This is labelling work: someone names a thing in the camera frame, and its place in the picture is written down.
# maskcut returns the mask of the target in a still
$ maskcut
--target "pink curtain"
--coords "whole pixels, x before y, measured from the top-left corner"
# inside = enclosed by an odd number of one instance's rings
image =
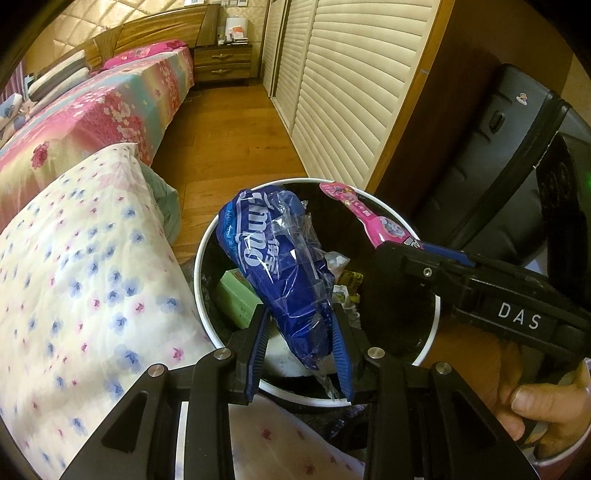
[[[25,98],[25,74],[24,62],[22,59],[17,69],[13,72],[3,92],[0,92],[0,103],[10,97],[13,93],[20,93]]]

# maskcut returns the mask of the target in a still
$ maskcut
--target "wooden nightstand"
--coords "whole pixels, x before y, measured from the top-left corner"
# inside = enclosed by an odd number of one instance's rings
[[[195,83],[247,79],[251,59],[250,44],[197,47],[193,53]]]

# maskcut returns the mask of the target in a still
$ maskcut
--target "closet door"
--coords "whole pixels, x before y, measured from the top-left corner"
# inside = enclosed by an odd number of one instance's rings
[[[310,176],[363,188],[439,0],[318,0],[292,131]]]
[[[290,133],[316,5],[317,0],[291,0],[287,14],[274,103]]]
[[[261,78],[262,84],[269,95],[272,95],[271,89],[273,88],[274,82],[277,47],[286,1],[275,0],[272,2],[269,5],[269,13],[267,15],[267,29],[265,30],[265,41],[262,48]]]

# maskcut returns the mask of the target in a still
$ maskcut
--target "blue plastic package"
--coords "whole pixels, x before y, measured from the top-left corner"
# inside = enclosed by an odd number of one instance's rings
[[[242,190],[220,210],[216,234],[290,350],[318,370],[332,350],[335,278],[298,197],[277,186]]]

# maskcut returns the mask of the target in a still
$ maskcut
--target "metal screw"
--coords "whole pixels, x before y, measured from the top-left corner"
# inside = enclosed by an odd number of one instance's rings
[[[435,365],[435,370],[437,370],[442,375],[448,375],[448,374],[452,373],[453,368],[448,363],[439,362],[437,365]]]
[[[154,364],[148,368],[148,375],[151,377],[159,377],[164,373],[164,365]]]
[[[384,355],[386,355],[386,352],[378,346],[373,346],[368,350],[368,356],[374,360],[383,358]]]
[[[214,353],[213,356],[218,360],[225,360],[226,358],[230,358],[232,351],[229,348],[218,348]]]

